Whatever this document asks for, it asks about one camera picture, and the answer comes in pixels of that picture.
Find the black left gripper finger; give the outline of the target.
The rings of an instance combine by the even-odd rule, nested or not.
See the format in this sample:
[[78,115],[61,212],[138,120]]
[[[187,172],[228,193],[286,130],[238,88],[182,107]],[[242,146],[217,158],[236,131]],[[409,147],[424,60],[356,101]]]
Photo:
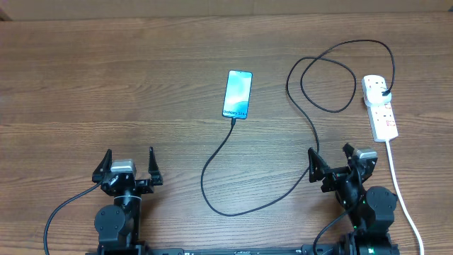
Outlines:
[[151,176],[152,181],[162,181],[162,175],[159,171],[159,167],[156,163],[154,148],[149,148],[149,166],[148,166],[148,173]]
[[103,160],[93,171],[92,177],[104,177],[110,171],[112,164],[112,150],[108,149]]

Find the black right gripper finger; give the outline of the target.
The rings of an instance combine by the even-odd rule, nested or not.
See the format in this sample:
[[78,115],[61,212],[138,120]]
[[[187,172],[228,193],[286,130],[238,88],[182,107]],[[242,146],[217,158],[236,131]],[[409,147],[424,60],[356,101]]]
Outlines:
[[359,159],[359,149],[353,147],[350,143],[346,143],[343,146],[343,152],[347,159]]
[[324,159],[313,147],[309,148],[308,150],[308,158],[309,182],[313,183],[316,181],[321,181],[325,177],[326,171],[329,170],[329,165],[327,165]]

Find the blue Galaxy smartphone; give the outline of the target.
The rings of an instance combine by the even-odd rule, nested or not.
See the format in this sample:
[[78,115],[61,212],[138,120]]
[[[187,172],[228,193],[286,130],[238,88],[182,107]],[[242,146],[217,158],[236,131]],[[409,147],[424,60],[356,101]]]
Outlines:
[[251,72],[229,71],[222,109],[225,118],[247,119],[252,80]]

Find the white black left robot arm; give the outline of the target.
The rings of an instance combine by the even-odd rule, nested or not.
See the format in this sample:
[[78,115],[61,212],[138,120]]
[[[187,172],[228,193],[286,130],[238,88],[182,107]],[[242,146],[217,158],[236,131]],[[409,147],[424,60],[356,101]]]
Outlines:
[[101,208],[94,219],[98,232],[98,254],[151,254],[140,239],[142,196],[154,192],[164,182],[149,148],[149,178],[137,179],[133,159],[113,160],[109,149],[92,174],[92,182],[113,197],[113,204]]

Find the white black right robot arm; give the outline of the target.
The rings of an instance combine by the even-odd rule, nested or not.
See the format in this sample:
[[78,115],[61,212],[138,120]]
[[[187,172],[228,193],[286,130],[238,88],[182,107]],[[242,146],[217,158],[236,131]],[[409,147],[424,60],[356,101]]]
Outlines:
[[[398,245],[391,242],[389,228],[394,223],[398,197],[383,186],[364,187],[378,160],[371,148],[343,146],[347,164],[331,168],[313,148],[308,150],[309,181],[321,181],[321,191],[334,192],[345,209],[326,225],[312,244],[301,247],[303,254],[398,254]],[[335,244],[319,244],[319,239],[335,223],[349,217],[353,231],[344,234]]]

